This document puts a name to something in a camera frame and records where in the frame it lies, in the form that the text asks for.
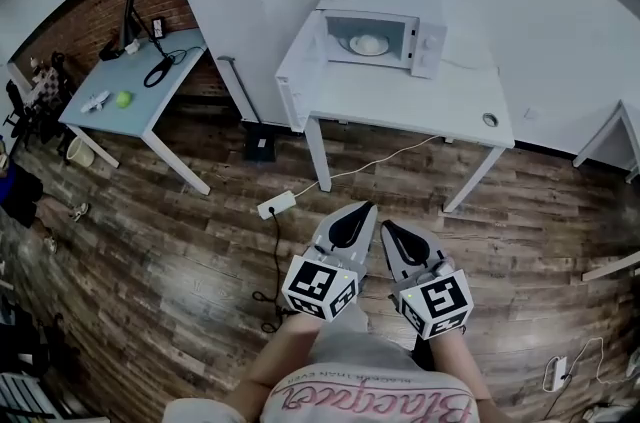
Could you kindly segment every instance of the wooden floor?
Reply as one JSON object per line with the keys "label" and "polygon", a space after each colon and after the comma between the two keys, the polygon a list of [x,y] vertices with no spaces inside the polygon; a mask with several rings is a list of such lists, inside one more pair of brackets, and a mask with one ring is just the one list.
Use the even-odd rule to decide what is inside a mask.
{"label": "wooden floor", "polygon": [[[267,340],[260,331],[272,307],[252,300],[272,293],[274,223],[256,205],[314,179],[305,141],[282,138],[278,161],[242,160],[240,128],[205,117],[169,115],[158,135],[212,188],[208,197],[141,142],[100,135],[119,169],[97,159],[91,169],[65,167],[54,152],[20,148],[17,161],[67,200],[88,199],[76,225],[54,217],[64,243],[49,255],[29,232],[0,216],[2,255],[23,305],[66,319],[80,349],[80,398],[112,421],[157,422],[177,397],[220,397]],[[422,137],[363,126],[323,125],[333,172],[352,170]],[[433,142],[387,163],[312,189],[282,214],[278,255],[285,270],[318,222],[352,201],[369,199],[389,217],[434,231],[464,268],[476,308],[467,340],[497,403],[521,421],[543,418],[555,394],[541,390],[547,361],[572,361],[587,338],[603,336],[601,377],[619,376],[632,346],[632,282],[618,276],[583,284],[580,274],[638,250],[640,194],[619,174],[519,150],[507,151],[453,214],[440,207],[483,148]],[[411,346],[414,333],[387,300],[389,272],[379,242],[359,303],[373,331]],[[592,344],[554,410],[568,421],[580,408],[626,385],[595,380]]]}

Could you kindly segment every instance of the brick wall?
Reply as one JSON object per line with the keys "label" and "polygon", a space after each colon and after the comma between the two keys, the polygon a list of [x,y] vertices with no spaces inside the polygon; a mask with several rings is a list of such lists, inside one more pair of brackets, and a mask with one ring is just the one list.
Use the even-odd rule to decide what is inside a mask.
{"label": "brick wall", "polygon": [[[29,60],[50,61],[59,51],[67,57],[65,67],[78,85],[98,62],[98,52],[114,35],[117,37],[125,0],[67,0],[25,41],[14,62],[31,80]],[[164,16],[167,32],[197,28],[187,0],[135,0],[145,24]],[[228,96],[227,89],[207,52],[183,82],[178,94]]]}

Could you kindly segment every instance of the person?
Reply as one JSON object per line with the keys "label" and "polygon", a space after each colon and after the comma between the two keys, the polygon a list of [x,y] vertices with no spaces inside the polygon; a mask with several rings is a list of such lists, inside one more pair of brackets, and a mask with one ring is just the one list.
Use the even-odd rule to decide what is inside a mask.
{"label": "person", "polygon": [[[163,423],[511,422],[460,329],[418,340],[412,357],[367,326],[355,303],[328,324],[289,317],[222,402],[175,400]],[[429,349],[435,371],[417,364]]]}
{"label": "person", "polygon": [[0,136],[0,206],[9,217],[17,220],[22,226],[33,229],[51,253],[56,252],[58,245],[51,229],[47,228],[42,221],[46,208],[66,214],[75,222],[89,211],[89,204],[86,202],[76,207],[69,207],[56,197],[45,194],[42,181],[24,170],[7,155],[2,136]]}

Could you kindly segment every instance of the blue-gray table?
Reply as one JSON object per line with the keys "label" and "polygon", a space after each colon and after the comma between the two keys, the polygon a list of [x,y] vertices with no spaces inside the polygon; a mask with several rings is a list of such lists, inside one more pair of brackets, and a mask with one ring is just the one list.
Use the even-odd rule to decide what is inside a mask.
{"label": "blue-gray table", "polygon": [[[153,127],[171,97],[207,49],[207,45],[197,29],[172,32],[161,39],[160,43],[166,53],[187,50],[187,54],[180,64],[171,67],[158,85],[147,88],[143,84],[147,73],[162,60],[153,44],[145,40],[134,55],[124,54],[118,59],[98,62],[60,116],[60,122],[69,126],[91,149],[116,168],[119,162],[82,131],[82,128],[139,137],[185,181],[206,195],[209,193],[209,186],[153,133]],[[103,91],[109,91],[111,95],[103,104],[102,110],[83,114],[80,109],[89,98]],[[124,109],[116,105],[116,96],[120,91],[133,94],[131,104]]]}

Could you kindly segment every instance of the desk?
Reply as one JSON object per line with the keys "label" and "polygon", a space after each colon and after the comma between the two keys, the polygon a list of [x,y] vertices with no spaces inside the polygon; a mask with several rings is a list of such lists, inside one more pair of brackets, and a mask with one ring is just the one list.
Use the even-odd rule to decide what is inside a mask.
{"label": "desk", "polygon": [[620,121],[624,124],[624,128],[629,135],[629,141],[633,149],[635,157],[635,165],[629,172],[625,181],[631,183],[631,180],[638,175],[638,166],[640,165],[640,109],[629,101],[620,100],[616,109],[606,123],[600,128],[593,138],[587,142],[582,148],[578,156],[573,160],[574,167],[580,167],[591,153],[611,134],[616,124]]}
{"label": "desk", "polygon": [[[162,56],[149,42],[145,41],[134,55],[124,54],[118,59],[98,62],[60,116],[60,122],[69,126],[91,149],[116,168],[118,161],[82,131],[82,128],[139,137],[185,181],[206,195],[210,190],[207,184],[162,143],[153,133],[153,127],[207,45],[199,30],[172,32],[161,39],[160,43],[167,53],[196,46],[199,48],[190,50],[180,64],[172,66],[167,76],[151,88],[144,87],[144,79],[162,60]],[[80,111],[91,96],[97,96],[105,90],[111,95],[102,110],[92,110],[86,114]],[[127,108],[122,109],[116,105],[116,96],[125,90],[133,94],[133,100]]]}
{"label": "desk", "polygon": [[[474,69],[441,63],[438,78],[411,76],[402,69],[329,62],[305,127],[320,188],[331,190],[331,178],[319,119],[357,122],[459,139],[491,147],[447,199],[451,212],[500,157],[514,145],[502,85],[489,51],[471,39],[447,37],[443,58]],[[483,116],[498,125],[489,127]]]}

